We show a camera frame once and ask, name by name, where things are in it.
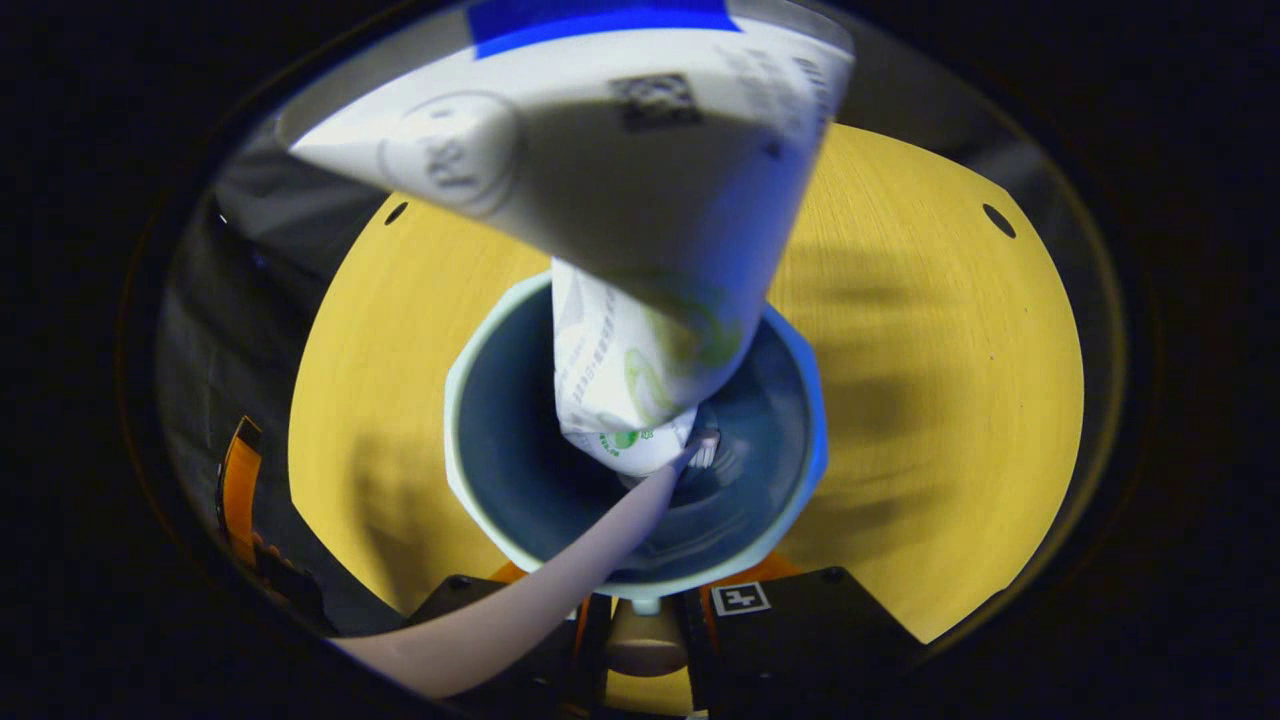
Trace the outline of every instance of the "cup rim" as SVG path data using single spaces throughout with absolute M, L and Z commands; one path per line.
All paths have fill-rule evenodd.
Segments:
M 481 509 L 479 500 L 471 487 L 463 480 L 461 447 L 458 442 L 458 427 L 461 421 L 462 388 L 471 375 L 476 356 L 480 348 L 493 336 L 498 325 L 506 320 L 516 307 L 530 297 L 543 291 L 550 284 L 552 273 L 545 270 L 513 284 L 493 310 L 481 320 L 475 333 L 467 340 L 457 360 L 449 368 L 444 380 L 444 470 L 449 483 L 449 489 L 466 509 L 467 515 L 480 525 L 485 536 L 489 537 L 498 550 L 507 556 L 517 568 L 526 573 L 532 573 L 545 562 L 534 557 L 527 550 L 520 546 L 507 533 L 499 528 L 492 518 Z M 813 432 L 809 433 L 808 447 L 805 448 L 804 474 L 796 489 L 787 498 L 777 518 L 741 552 L 712 565 L 698 573 L 691 573 L 669 580 L 654 583 L 604 583 L 595 592 L 611 594 L 630 601 L 650 601 L 669 594 L 685 592 L 718 579 L 727 578 L 751 568 L 760 561 L 782 541 L 800 511 L 808 505 L 809 498 L 818 486 L 827 469 L 827 414 L 822 400 L 822 383 L 818 375 L 818 359 L 809 342 L 796 331 L 791 323 L 782 316 L 772 305 L 765 304 L 760 316 L 762 323 L 768 323 L 778 338 L 786 346 L 792 361 L 800 374 L 800 384 L 804 388 L 809 423 Z

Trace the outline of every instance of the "toothbrush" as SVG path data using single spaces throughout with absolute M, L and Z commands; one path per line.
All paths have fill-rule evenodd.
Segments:
M 484 683 L 536 647 L 649 537 L 680 473 L 695 457 L 709 465 L 718 443 L 718 430 L 695 429 L 680 456 L 646 475 L 572 544 L 489 597 L 412 628 L 332 642 L 426 697 Z

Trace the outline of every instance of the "hole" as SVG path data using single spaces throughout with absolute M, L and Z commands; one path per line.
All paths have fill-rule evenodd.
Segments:
M 996 210 L 986 202 L 982 204 L 982 209 L 987 211 L 987 217 L 991 218 L 991 222 L 997 228 L 1000 228 L 1000 232 L 1007 234 L 1009 237 L 1018 237 L 1018 233 L 1014 232 L 1014 225 L 1009 224 L 1009 220 L 1000 214 L 1000 210 Z
M 387 215 L 387 219 L 383 220 L 383 224 L 389 225 L 394 223 L 396 218 L 399 218 L 399 214 L 404 211 L 404 208 L 408 208 L 408 202 L 401 202 L 399 205 L 397 205 L 396 209 L 392 210 L 389 215 Z

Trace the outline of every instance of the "cup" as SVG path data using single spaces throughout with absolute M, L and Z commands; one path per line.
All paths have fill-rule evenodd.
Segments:
M 507 291 L 463 347 L 444 387 L 449 487 L 518 568 L 536 570 L 627 488 L 559 432 L 550 273 Z M 698 410 L 719 430 L 710 468 L 686 469 L 653 534 L 596 592 L 639 611 L 760 562 L 827 468 L 813 348 L 772 306 L 737 372 Z

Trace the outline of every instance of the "yellow surface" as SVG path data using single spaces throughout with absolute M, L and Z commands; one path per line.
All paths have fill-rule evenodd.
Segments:
M 385 225 L 406 200 L 370 222 L 316 316 L 289 482 L 320 539 L 408 614 L 444 577 L 506 560 L 448 489 L 444 375 L 503 291 L 548 259 L 413 200 Z M 932 641 L 1025 565 L 1071 477 L 1083 377 L 1053 264 L 1005 191 L 837 126 L 769 299 L 817 351 L 831 439 L 778 550 L 804 569 L 844 565 Z M 678 684 L 620 682 L 609 697 L 678 711 Z

